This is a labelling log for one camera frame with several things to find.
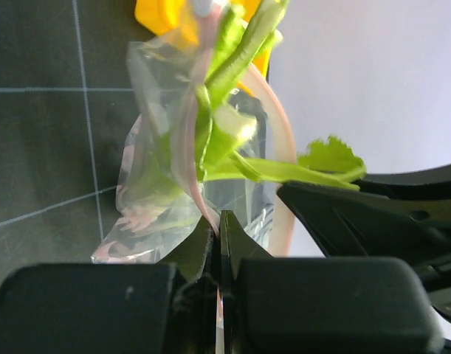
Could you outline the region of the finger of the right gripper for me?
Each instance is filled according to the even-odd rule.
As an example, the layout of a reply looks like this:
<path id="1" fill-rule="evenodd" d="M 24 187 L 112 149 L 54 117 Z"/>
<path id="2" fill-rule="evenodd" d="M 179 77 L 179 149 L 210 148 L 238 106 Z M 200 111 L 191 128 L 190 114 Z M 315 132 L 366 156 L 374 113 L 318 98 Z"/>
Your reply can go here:
<path id="1" fill-rule="evenodd" d="M 451 164 L 408 173 L 367 174 L 356 183 L 361 192 L 394 200 L 450 200 Z"/>
<path id="2" fill-rule="evenodd" d="M 278 196 L 327 257 L 395 257 L 430 291 L 451 287 L 451 199 L 397 200 L 288 182 Z"/>

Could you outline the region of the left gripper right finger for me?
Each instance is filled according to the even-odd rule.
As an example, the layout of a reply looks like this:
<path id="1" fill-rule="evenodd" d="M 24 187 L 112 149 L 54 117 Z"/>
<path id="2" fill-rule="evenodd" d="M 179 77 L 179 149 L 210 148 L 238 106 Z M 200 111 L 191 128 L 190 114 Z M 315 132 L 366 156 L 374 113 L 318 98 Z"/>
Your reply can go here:
<path id="1" fill-rule="evenodd" d="M 273 257 L 220 221 L 226 353 L 440 353 L 413 269 L 391 257 Z"/>

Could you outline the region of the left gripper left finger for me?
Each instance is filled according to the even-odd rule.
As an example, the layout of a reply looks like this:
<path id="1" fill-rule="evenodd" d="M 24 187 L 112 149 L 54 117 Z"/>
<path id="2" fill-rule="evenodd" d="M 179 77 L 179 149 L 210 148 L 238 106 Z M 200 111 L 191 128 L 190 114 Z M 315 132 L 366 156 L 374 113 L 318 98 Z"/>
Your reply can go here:
<path id="1" fill-rule="evenodd" d="M 158 263 L 14 271 L 0 287 L 0 353 L 213 353 L 214 245 L 200 220 Z"/>

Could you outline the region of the pink zip top bag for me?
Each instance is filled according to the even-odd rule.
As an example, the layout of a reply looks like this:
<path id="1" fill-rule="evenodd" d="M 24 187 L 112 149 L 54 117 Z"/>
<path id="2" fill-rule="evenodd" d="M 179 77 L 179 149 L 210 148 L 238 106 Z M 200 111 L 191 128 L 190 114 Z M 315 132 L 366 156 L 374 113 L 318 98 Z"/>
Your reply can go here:
<path id="1" fill-rule="evenodd" d="M 229 1 L 187 1 L 176 29 L 132 41 L 127 67 L 140 114 L 125 138 L 116 188 L 120 217 L 93 263 L 153 263 L 201 219 L 214 232 L 234 211 L 275 256 L 295 219 L 263 197 L 297 164 L 289 118 L 254 59 L 281 38 L 287 1 L 261 1 L 251 19 Z"/>

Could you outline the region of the green leek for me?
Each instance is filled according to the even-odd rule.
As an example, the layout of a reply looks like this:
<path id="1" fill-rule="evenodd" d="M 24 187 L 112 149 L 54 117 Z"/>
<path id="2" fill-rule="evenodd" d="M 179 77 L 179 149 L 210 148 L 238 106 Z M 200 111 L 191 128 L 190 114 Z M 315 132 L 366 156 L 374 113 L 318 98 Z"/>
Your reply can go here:
<path id="1" fill-rule="evenodd" d="M 177 27 L 130 45 L 128 64 L 143 122 L 151 135 L 151 170 L 140 189 L 170 203 L 188 194 L 204 208 L 206 182 L 246 179 L 299 181 L 353 190 L 364 161 L 335 136 L 317 139 L 298 153 L 289 118 L 252 63 L 281 41 L 278 25 L 287 1 L 261 1 L 248 22 L 244 7 L 228 1 L 188 1 L 196 44 Z M 263 106 L 275 133 L 275 159 L 248 157 L 258 118 L 240 112 L 234 91 L 248 89 Z"/>

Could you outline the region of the black grid mat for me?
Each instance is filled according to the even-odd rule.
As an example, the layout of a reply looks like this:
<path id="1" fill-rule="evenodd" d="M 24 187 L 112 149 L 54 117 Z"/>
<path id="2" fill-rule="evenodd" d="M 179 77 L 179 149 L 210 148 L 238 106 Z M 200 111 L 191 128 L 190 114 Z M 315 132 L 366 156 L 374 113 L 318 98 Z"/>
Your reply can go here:
<path id="1" fill-rule="evenodd" d="M 0 285 L 35 263 L 87 263 L 119 218 L 138 110 L 126 67 L 151 33 L 133 1 L 0 1 Z"/>

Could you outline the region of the yellow plastic tray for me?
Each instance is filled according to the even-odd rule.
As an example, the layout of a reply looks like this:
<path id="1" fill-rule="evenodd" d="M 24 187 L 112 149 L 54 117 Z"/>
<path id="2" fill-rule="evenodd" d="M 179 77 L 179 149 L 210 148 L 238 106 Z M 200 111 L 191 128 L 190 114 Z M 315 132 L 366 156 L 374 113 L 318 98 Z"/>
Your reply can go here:
<path id="1" fill-rule="evenodd" d="M 180 32 L 185 37 L 197 42 L 196 38 L 196 23 L 192 15 L 186 10 L 187 1 L 160 1 L 160 0 L 138 0 L 134 8 L 134 16 L 139 24 L 151 31 L 155 35 L 164 35 L 165 33 L 180 28 Z M 244 14 L 242 18 L 248 22 L 261 1 L 230 1 L 232 4 L 240 4 L 244 7 Z M 253 64 L 265 79 L 267 79 L 269 69 L 269 58 L 271 49 L 267 49 L 263 54 L 259 54 L 253 60 Z"/>

